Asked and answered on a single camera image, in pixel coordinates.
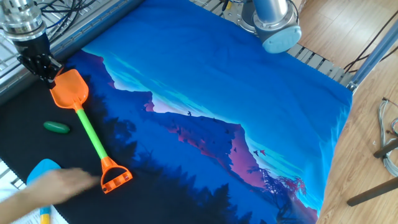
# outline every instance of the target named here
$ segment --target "blue object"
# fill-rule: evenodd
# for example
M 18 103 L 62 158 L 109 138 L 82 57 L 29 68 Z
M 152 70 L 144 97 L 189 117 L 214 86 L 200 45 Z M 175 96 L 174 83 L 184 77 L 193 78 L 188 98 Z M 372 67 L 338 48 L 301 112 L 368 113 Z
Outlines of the blue object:
M 26 181 L 27 185 L 33 183 L 37 178 L 41 177 L 46 172 L 55 169 L 61 169 L 61 167 L 51 159 L 43 159 L 33 168 L 32 172 L 30 172 Z M 50 214 L 50 207 L 40 208 L 40 216 L 45 214 Z
M 144 1 L 67 66 L 100 97 L 86 107 L 117 139 L 110 152 L 176 180 L 194 200 L 186 214 L 316 222 L 351 109 L 344 86 L 188 0 Z
M 388 33 L 380 41 L 380 44 L 376 46 L 373 52 L 370 54 L 368 59 L 362 64 L 358 72 L 353 78 L 353 83 L 359 85 L 372 69 L 380 62 L 387 51 L 394 45 L 398 40 L 398 21 L 390 28 Z
M 270 36 L 266 41 L 264 41 L 264 43 L 262 43 L 262 47 L 271 54 L 285 52 L 297 44 L 301 35 L 300 26 L 288 27 Z

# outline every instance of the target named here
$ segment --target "wire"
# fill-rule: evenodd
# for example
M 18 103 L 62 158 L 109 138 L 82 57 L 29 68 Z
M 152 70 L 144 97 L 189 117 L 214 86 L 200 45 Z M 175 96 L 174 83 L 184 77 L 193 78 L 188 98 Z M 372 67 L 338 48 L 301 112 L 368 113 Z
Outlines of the wire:
M 368 46 L 366 46 L 366 48 L 361 52 L 361 54 L 353 61 L 353 62 L 351 62 L 351 63 L 349 63 L 347 66 L 345 66 L 345 70 L 346 70 L 346 73 L 348 72 L 348 71 L 350 71 L 351 70 L 351 68 L 354 66 L 354 64 L 356 63 L 356 62 L 358 62 L 359 61 L 359 59 L 361 58 L 361 56 L 363 55 L 363 54 L 365 54 L 365 52 L 368 50 L 368 48 L 370 48 L 370 46 L 373 44 L 373 42 L 379 37 L 379 35 L 381 34 L 381 32 L 387 27 L 387 25 L 393 20 L 393 18 L 395 18 L 395 16 L 396 15 L 398 15 L 398 11 L 396 11 L 396 13 L 394 13 L 394 15 L 392 15 L 391 16 L 391 18 L 384 24 L 384 26 L 381 28 L 381 30 L 376 34 L 376 36 L 373 38 L 373 40 L 368 44 Z
M 53 13 L 53 12 L 77 12 L 80 11 L 82 9 L 87 8 L 88 6 L 92 5 L 96 0 L 91 0 L 89 3 L 85 4 L 84 6 L 80 6 L 80 7 L 73 7 L 72 5 L 72 9 L 66 9 L 66 10 L 42 10 L 42 12 L 48 12 L 48 13 Z
M 58 25 L 59 23 L 61 23 L 65 18 L 66 18 L 66 16 L 62 17 L 60 20 L 58 20 L 58 22 L 52 24 L 51 26 L 49 26 L 49 27 L 47 27 L 47 28 L 49 29 L 49 28 L 55 27 L 56 25 Z
M 45 9 L 46 7 L 50 7 L 50 6 L 57 6 L 57 7 L 64 7 L 64 8 L 66 8 L 66 9 L 71 9 L 71 8 L 70 8 L 70 7 L 68 7 L 68 6 L 60 6 L 60 5 L 55 5 L 55 4 L 52 4 L 52 3 L 46 3 L 46 2 L 37 3 L 36 5 L 39 5 L 39 4 L 46 4 L 46 6 L 44 6 L 44 7 L 41 7 L 40 9 Z
M 380 62 L 384 61 L 386 58 L 388 58 L 390 55 L 392 55 L 393 53 L 395 53 L 397 50 L 398 50 L 398 46 L 395 47 L 394 50 L 391 50 L 391 52 L 388 53 L 386 56 L 384 56 L 384 57 L 380 60 Z M 370 54 L 368 54 L 367 56 L 365 56 L 365 57 L 363 57 L 363 58 L 360 58 L 358 61 L 363 60 L 363 59 L 365 59 L 365 58 L 368 58 L 369 55 L 370 55 Z M 353 73 L 353 72 L 357 72 L 357 71 L 358 71 L 358 69 L 357 69 L 357 70 L 352 70 L 352 71 L 349 71 L 349 72 L 350 72 L 350 73 Z
M 386 142 L 386 137 L 384 135 L 383 117 L 384 117 L 384 112 L 386 111 L 386 106 L 390 102 L 391 101 L 384 98 L 381 101 L 381 104 L 379 106 L 379 124 L 380 124 L 380 130 L 381 130 L 381 132 L 380 132 L 381 147 L 384 147 L 387 144 L 389 144 L 391 141 L 395 140 L 395 138 L 392 138 L 392 139 L 388 140 L 388 142 Z M 396 107 L 398 107 L 398 105 L 396 103 L 394 103 L 394 102 L 391 102 L 391 103 L 393 105 L 395 105 Z M 390 172 L 391 175 L 393 175 L 394 177 L 398 177 L 398 167 L 391 161 L 390 154 L 391 154 L 391 152 L 388 152 L 383 158 L 384 167 L 386 167 L 386 169 Z
M 79 7 L 81 8 L 84 3 L 85 3 L 85 1 L 83 1 L 83 2 L 79 1 L 79 3 L 76 4 L 76 0 L 73 0 L 72 1 L 72 9 L 76 9 Z M 62 27 L 64 27 L 64 25 L 69 20 L 69 18 L 71 18 L 73 12 L 74 12 L 73 10 L 68 12 L 68 14 L 66 15 L 66 19 L 63 21 L 62 25 L 54 32 L 54 35 L 50 38 L 50 43 L 55 42 L 61 36 L 63 36 L 71 28 L 71 26 L 76 22 L 76 19 L 79 16 L 79 11 L 76 11 L 75 16 L 73 17 L 72 21 L 68 24 L 68 26 L 59 35 L 56 36 L 56 34 L 61 31 Z
M 292 0 L 288 0 L 288 1 L 290 1 L 290 3 L 292 3 L 293 6 L 294 6 L 294 8 L 296 9 L 296 15 L 297 15 L 296 23 L 297 23 L 297 25 L 298 25 L 298 24 L 299 24 L 299 10 L 297 9 L 296 4 L 294 4 L 294 2 L 293 2 Z
M 391 122 L 391 129 L 392 129 L 392 131 L 396 134 L 396 136 L 398 136 L 398 133 L 397 133 L 397 131 L 396 131 L 396 129 L 395 129 L 395 126 L 396 126 L 397 123 L 398 123 L 398 118 L 394 119 L 394 120 Z

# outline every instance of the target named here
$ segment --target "wooden floor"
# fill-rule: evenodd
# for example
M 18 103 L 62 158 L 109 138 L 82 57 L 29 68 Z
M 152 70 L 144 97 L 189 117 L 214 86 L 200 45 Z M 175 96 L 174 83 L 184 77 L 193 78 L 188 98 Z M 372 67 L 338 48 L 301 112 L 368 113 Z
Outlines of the wooden floor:
M 398 0 L 308 0 L 300 15 L 300 44 L 344 67 L 396 10 Z M 318 223 L 398 223 L 398 189 L 356 207 L 346 204 L 350 197 L 393 178 L 382 161 L 373 157 L 380 146 L 377 110 L 383 96 L 398 102 L 398 52 L 381 62 L 354 95 L 353 109 L 335 150 Z M 398 108 L 388 107 L 386 124 L 396 117 Z M 392 157 L 398 164 L 397 154 L 393 152 Z

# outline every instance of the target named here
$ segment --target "black cable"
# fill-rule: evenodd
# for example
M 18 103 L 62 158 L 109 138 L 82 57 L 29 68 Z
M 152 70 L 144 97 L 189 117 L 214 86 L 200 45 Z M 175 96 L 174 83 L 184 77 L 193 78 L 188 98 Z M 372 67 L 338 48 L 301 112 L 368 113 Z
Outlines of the black cable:
M 80 6 L 80 7 L 81 7 L 82 4 L 83 4 L 83 3 L 80 1 L 80 2 L 78 3 L 77 6 Z M 74 5 L 75 5 L 75 0 L 73 0 L 73 2 L 72 2 L 72 7 L 74 7 Z M 71 28 L 71 26 L 75 23 L 75 21 L 76 21 L 76 19 L 78 18 L 78 16 L 79 16 L 79 11 L 76 12 L 76 14 L 75 14 L 75 16 L 73 17 L 72 21 L 71 21 L 71 22 L 69 23 L 69 25 L 62 31 L 62 33 L 59 34 L 58 36 L 56 36 L 55 38 L 53 38 L 53 39 L 51 40 L 51 42 L 54 42 L 54 41 L 58 40 L 61 36 L 63 36 L 63 35 Z
M 51 7 L 51 6 L 57 6 L 57 7 L 64 7 L 64 8 L 66 8 L 66 9 L 71 10 L 71 8 L 68 7 L 68 6 L 54 5 L 54 4 L 52 4 L 52 3 L 45 3 L 45 2 L 43 2 L 43 3 L 37 3 L 37 5 L 39 5 L 39 4 L 46 4 L 46 6 L 42 7 L 41 9 L 46 8 L 46 7 Z
M 397 50 L 398 50 L 398 46 L 395 47 L 394 50 L 391 50 L 391 52 L 388 53 L 386 56 L 384 56 L 384 57 L 380 60 L 380 62 L 382 62 L 383 60 L 385 60 L 386 58 L 388 58 L 390 55 L 392 55 L 393 53 L 395 53 Z M 357 71 L 358 71 L 358 69 L 357 69 L 357 70 L 352 70 L 352 71 L 349 71 L 349 72 L 352 73 L 352 72 L 357 72 Z
M 80 7 L 72 7 L 72 9 L 67 9 L 67 10 L 42 10 L 42 12 L 77 12 L 82 9 L 87 8 L 88 6 L 92 5 L 96 0 L 91 0 L 89 3 L 85 4 L 84 6 Z
M 292 3 L 294 8 L 296 9 L 296 13 L 297 13 L 296 23 L 298 24 L 299 23 L 299 10 L 297 9 L 296 4 L 294 4 L 294 2 L 292 0 L 288 0 L 288 1 L 290 1 L 290 3 Z
M 366 48 L 362 51 L 362 53 L 351 63 L 349 63 L 347 66 L 345 66 L 345 70 L 346 73 L 349 72 L 349 70 L 354 66 L 354 64 L 358 61 L 360 61 L 360 58 L 363 54 L 365 54 L 365 52 L 368 50 L 368 48 L 370 48 L 370 46 L 373 44 L 373 42 L 377 39 L 377 37 L 379 37 L 379 35 L 381 34 L 381 32 L 387 27 L 387 25 L 393 20 L 393 18 L 395 18 L 395 16 L 398 15 L 398 11 L 396 11 L 396 13 L 394 13 L 394 15 L 391 16 L 391 18 L 384 24 L 384 26 L 381 28 L 381 30 L 376 34 L 376 36 L 373 38 L 373 40 L 368 44 L 368 46 L 366 46 Z
M 75 3 L 76 3 L 75 0 L 73 0 L 72 1 L 72 8 L 75 7 Z M 68 20 L 70 19 L 71 16 L 72 16 L 72 12 L 68 12 L 68 14 L 66 15 L 66 18 L 63 20 L 62 24 L 58 27 L 58 29 L 54 32 L 53 36 L 50 38 L 50 43 L 53 43 L 58 38 L 60 38 L 61 34 L 59 34 L 57 36 L 55 36 L 55 35 L 58 34 L 62 30 L 62 28 L 68 22 Z

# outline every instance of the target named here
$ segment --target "black cloth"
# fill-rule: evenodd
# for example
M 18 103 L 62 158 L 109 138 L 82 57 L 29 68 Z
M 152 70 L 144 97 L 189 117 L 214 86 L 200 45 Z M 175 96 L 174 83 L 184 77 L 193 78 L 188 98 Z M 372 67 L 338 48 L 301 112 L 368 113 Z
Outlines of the black cloth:
M 98 112 L 98 104 L 88 98 L 85 111 L 104 147 L 112 138 Z M 100 176 L 101 162 L 78 116 L 73 110 L 58 108 L 44 83 L 37 81 L 20 95 L 0 107 L 0 158 L 24 182 L 30 171 L 42 160 L 51 159 L 62 168 L 81 167 Z M 56 121 L 71 128 L 69 134 L 46 130 L 43 123 Z M 125 164 L 123 153 L 110 154 L 116 162 Z M 109 194 L 100 185 L 56 205 L 55 208 L 69 223 L 219 223 L 211 215 L 192 214 L 185 210 L 186 198 L 167 197 L 168 189 L 157 184 L 156 172 L 135 169 L 134 179 Z

